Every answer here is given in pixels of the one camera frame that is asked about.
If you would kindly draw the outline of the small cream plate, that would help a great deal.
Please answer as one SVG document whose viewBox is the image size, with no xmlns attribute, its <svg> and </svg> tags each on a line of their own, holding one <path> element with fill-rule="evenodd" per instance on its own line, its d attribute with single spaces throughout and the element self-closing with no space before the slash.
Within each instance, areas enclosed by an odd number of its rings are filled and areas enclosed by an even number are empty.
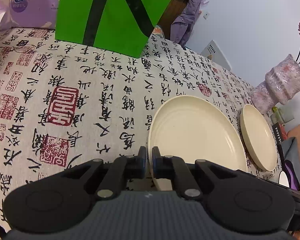
<svg viewBox="0 0 300 240">
<path fill-rule="evenodd" d="M 246 104 L 240 113 L 240 127 L 254 163 L 264 171 L 273 171 L 277 163 L 276 144 L 263 115 L 253 105 Z"/>
</svg>

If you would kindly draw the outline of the large cream plate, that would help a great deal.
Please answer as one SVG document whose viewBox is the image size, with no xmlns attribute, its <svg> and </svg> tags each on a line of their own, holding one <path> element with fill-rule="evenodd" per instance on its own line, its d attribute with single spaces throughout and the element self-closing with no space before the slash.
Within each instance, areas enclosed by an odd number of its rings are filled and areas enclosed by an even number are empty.
<svg viewBox="0 0 300 240">
<path fill-rule="evenodd" d="M 232 170 L 248 170 L 237 130 L 216 106 L 196 96 L 176 96 L 160 106 L 149 129 L 147 146 L 151 172 L 155 146 L 162 156 L 180 157 L 187 164 L 205 159 Z"/>
</svg>

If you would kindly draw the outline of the white bowl black rim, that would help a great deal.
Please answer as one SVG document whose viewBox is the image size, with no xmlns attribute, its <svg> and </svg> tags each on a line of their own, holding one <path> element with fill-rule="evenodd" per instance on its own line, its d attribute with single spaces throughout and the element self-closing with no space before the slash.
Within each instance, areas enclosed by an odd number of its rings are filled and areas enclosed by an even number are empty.
<svg viewBox="0 0 300 240">
<path fill-rule="evenodd" d="M 288 177 L 284 171 L 280 172 L 278 183 L 282 186 L 290 187 Z"/>
</svg>

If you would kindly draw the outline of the grey purple cloth pouch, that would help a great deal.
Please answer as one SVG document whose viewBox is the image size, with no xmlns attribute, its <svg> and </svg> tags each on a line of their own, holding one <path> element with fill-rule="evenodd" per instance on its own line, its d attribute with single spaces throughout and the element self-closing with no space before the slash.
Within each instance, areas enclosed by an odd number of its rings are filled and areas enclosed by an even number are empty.
<svg viewBox="0 0 300 240">
<path fill-rule="evenodd" d="M 280 163 L 285 172 L 289 187 L 300 191 L 300 157 L 296 137 L 288 138 L 284 127 L 278 122 L 272 125 L 280 156 Z"/>
</svg>

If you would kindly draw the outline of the calligraphy print tablecloth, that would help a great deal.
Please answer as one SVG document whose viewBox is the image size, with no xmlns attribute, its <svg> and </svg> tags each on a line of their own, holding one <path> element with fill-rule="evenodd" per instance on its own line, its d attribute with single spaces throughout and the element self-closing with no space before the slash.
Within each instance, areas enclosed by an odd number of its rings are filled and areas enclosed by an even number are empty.
<svg viewBox="0 0 300 240">
<path fill-rule="evenodd" d="M 156 110 L 192 95 L 239 128 L 250 84 L 152 35 L 141 57 L 55 39 L 53 30 L 0 33 L 0 225 L 15 188 L 93 158 L 113 161 L 147 144 Z"/>
</svg>

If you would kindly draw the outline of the pink textured vase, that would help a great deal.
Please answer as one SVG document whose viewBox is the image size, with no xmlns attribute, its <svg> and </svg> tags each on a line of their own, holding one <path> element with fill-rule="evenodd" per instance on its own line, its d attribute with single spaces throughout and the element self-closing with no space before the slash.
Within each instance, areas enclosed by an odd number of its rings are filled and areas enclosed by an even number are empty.
<svg viewBox="0 0 300 240">
<path fill-rule="evenodd" d="M 282 105 L 300 92 L 300 66 L 291 54 L 265 74 L 264 81 L 256 86 L 250 97 L 261 114 L 266 114 L 277 103 Z"/>
</svg>

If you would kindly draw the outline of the white book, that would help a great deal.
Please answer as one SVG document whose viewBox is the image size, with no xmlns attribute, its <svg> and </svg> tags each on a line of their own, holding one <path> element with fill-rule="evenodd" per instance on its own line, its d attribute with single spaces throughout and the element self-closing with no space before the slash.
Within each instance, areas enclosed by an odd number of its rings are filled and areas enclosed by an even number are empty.
<svg viewBox="0 0 300 240">
<path fill-rule="evenodd" d="M 211 40 L 208 43 L 208 45 L 202 50 L 201 55 L 229 71 L 232 70 L 230 62 L 214 40 Z"/>
</svg>

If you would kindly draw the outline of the purple jacket on chair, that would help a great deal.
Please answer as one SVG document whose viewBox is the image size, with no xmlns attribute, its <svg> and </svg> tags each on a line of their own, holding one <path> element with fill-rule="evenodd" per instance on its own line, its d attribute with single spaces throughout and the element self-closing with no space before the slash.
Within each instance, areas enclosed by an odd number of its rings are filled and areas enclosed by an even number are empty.
<svg viewBox="0 0 300 240">
<path fill-rule="evenodd" d="M 207 0 L 188 0 L 186 7 L 171 24 L 170 40 L 184 47 L 189 40 L 192 30 L 199 16 L 201 7 Z"/>
</svg>

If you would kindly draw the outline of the green paper bag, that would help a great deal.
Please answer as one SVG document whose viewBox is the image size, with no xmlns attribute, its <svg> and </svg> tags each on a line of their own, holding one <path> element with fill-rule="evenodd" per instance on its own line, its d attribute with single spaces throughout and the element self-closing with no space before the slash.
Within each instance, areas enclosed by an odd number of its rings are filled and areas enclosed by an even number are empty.
<svg viewBox="0 0 300 240">
<path fill-rule="evenodd" d="M 171 0 L 59 0 L 55 38 L 138 58 Z"/>
</svg>

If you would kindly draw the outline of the purple tissue pack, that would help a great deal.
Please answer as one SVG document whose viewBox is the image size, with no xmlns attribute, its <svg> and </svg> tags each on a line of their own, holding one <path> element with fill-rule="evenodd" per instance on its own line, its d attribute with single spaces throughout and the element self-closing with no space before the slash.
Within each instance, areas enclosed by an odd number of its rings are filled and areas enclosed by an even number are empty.
<svg viewBox="0 0 300 240">
<path fill-rule="evenodd" d="M 59 0 L 0 0 L 0 30 L 11 27 L 55 29 Z"/>
</svg>

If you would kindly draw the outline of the brown wooden chair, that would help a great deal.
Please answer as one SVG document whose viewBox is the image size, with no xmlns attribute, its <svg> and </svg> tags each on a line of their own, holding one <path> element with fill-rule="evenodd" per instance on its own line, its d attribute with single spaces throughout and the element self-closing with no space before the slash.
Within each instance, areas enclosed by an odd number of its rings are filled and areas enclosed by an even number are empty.
<svg viewBox="0 0 300 240">
<path fill-rule="evenodd" d="M 162 14 L 158 26 L 161 27 L 166 39 L 170 39 L 171 24 L 183 12 L 189 0 L 171 0 Z"/>
</svg>

